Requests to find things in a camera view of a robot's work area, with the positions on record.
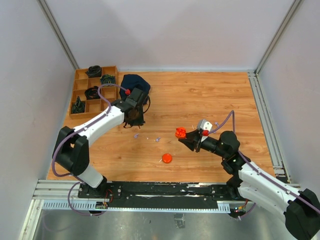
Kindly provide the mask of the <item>orange earbud charging case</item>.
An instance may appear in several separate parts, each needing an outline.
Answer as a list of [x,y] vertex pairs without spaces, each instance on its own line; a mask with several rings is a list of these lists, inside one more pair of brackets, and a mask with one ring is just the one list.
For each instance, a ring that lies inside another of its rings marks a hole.
[[172,157],[172,155],[169,154],[169,153],[165,153],[165,154],[163,154],[162,157],[161,157],[161,161],[162,161],[163,163],[165,163],[165,164],[171,163],[172,160],[173,160],[173,157]]

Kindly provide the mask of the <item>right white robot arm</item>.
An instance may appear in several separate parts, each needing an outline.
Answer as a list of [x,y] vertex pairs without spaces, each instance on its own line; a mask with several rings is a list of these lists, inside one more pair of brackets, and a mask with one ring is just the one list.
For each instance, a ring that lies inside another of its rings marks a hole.
[[232,177],[226,193],[232,200],[244,198],[278,217],[298,240],[311,240],[320,230],[320,201],[310,189],[299,190],[258,167],[239,151],[240,142],[233,131],[224,131],[219,139],[208,130],[187,132],[176,129],[175,136],[193,152],[206,150],[222,158],[223,169]]

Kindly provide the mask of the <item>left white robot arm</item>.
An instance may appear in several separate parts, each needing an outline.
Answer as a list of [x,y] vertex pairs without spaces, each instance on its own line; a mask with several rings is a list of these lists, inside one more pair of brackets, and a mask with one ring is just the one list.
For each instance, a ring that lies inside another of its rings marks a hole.
[[87,122],[60,129],[52,154],[51,169],[55,176],[74,176],[87,184],[96,198],[107,193],[107,179],[90,166],[90,146],[109,130],[124,124],[126,127],[144,125],[144,105],[148,94],[138,88],[125,90],[127,97],[107,102],[106,110]]

